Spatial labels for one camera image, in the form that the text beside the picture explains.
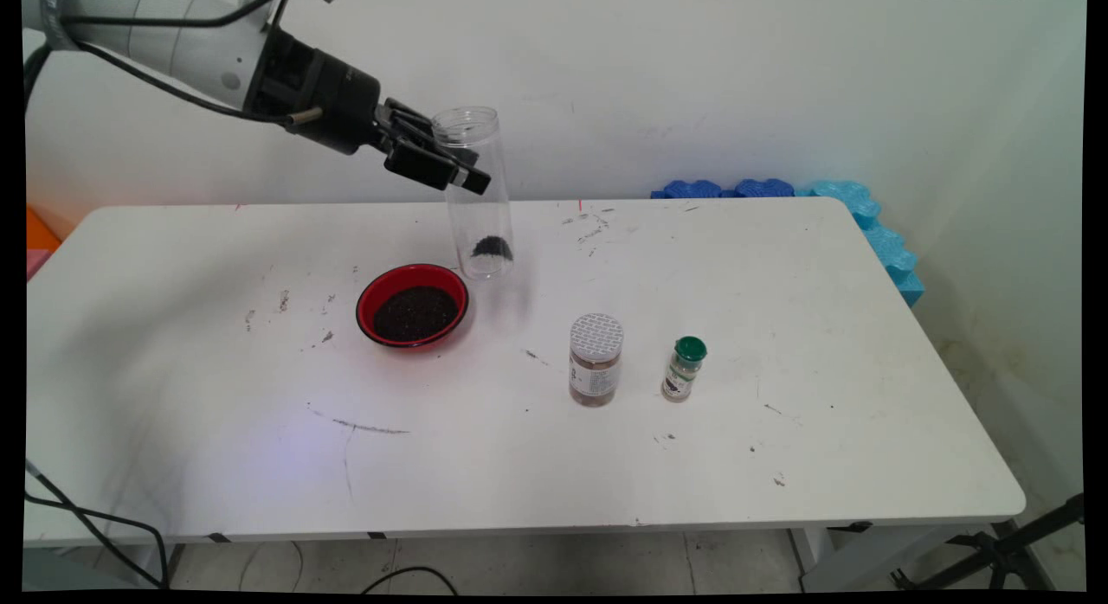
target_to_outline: pink object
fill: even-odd
[[[28,249],[27,250],[27,280],[31,281],[34,274],[39,273],[42,265],[47,264],[47,259],[50,258],[50,252],[45,249]]]

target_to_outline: foam block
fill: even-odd
[[[708,181],[696,181],[695,183],[687,183],[683,181],[674,181],[666,185],[666,188],[661,191],[652,191],[650,199],[688,199],[688,198],[700,198],[700,197],[721,197],[724,191],[719,187],[717,183]]]
[[[808,185],[799,195],[834,197],[847,205],[862,229],[873,227],[881,214],[881,205],[870,198],[870,190],[856,182],[820,181]]]
[[[747,178],[735,185],[735,197],[792,197],[792,185],[777,178],[758,182]]]
[[[901,297],[904,298],[910,308],[923,296],[923,283],[920,281],[920,278],[914,273],[907,274],[904,280],[896,285],[896,288],[901,291]]]
[[[904,248],[904,237],[876,223],[870,229],[863,229],[862,234],[873,247],[873,253],[878,255],[881,265],[889,272],[889,276],[896,284],[902,283],[912,275],[915,268],[915,254]]]

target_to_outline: orange object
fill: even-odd
[[[62,244],[54,236],[54,233],[50,232],[50,228],[45,226],[42,219],[34,214],[31,206],[27,207],[27,248],[28,249],[45,249],[47,252],[53,253],[58,250],[58,247]]]

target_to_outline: dark granules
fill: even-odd
[[[386,340],[411,342],[442,331],[458,304],[441,288],[416,286],[389,297],[373,315],[373,331]]]
[[[478,243],[473,248],[473,254],[471,257],[478,256],[503,256],[505,259],[512,259],[512,248],[507,246],[507,242],[503,240],[499,236],[486,236]]]

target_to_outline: spice jar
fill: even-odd
[[[623,326],[608,315],[589,314],[570,328],[570,396],[585,407],[612,402],[619,382]]]
[[[679,403],[689,398],[693,391],[693,380],[700,371],[708,348],[699,338],[686,336],[674,345],[674,355],[666,367],[666,378],[661,380],[661,396],[666,400]]]

